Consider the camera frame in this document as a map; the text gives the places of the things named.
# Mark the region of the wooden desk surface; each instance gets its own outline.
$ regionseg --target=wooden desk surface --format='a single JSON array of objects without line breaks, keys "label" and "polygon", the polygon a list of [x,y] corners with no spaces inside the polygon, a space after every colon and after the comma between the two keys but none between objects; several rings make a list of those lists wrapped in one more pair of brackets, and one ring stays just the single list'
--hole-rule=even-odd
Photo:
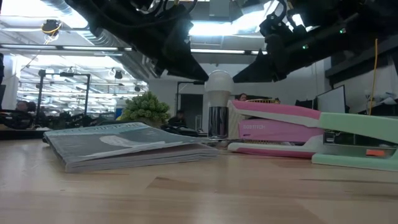
[{"label": "wooden desk surface", "polygon": [[398,223],[398,173],[224,152],[66,174],[40,141],[0,142],[0,223]]}]

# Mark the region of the green plant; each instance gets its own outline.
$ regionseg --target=green plant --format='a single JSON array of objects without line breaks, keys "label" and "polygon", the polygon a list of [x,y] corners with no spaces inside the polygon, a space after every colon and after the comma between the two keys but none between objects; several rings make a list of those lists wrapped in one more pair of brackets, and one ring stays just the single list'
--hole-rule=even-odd
[{"label": "green plant", "polygon": [[126,100],[126,109],[123,110],[121,120],[139,121],[146,119],[163,124],[170,118],[169,109],[170,107],[166,103],[161,103],[153,93],[148,91],[141,96]]}]

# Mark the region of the stack of magazines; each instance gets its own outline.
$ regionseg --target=stack of magazines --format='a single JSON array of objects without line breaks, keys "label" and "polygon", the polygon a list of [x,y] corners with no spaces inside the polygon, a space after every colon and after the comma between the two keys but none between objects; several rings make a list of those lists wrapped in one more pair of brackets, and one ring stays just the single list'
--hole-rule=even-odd
[{"label": "stack of magazines", "polygon": [[177,162],[218,155],[206,138],[170,134],[143,123],[48,131],[44,138],[66,172],[84,172]]}]

